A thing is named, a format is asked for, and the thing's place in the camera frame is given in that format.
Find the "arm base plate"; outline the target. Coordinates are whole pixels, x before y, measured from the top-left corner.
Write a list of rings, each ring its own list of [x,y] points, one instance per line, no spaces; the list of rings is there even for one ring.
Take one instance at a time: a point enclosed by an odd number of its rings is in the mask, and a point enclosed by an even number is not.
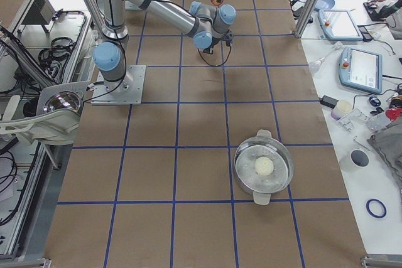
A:
[[[122,83],[104,80],[101,72],[97,81],[102,82],[94,87],[92,105],[140,105],[143,95],[146,65],[128,65]]]

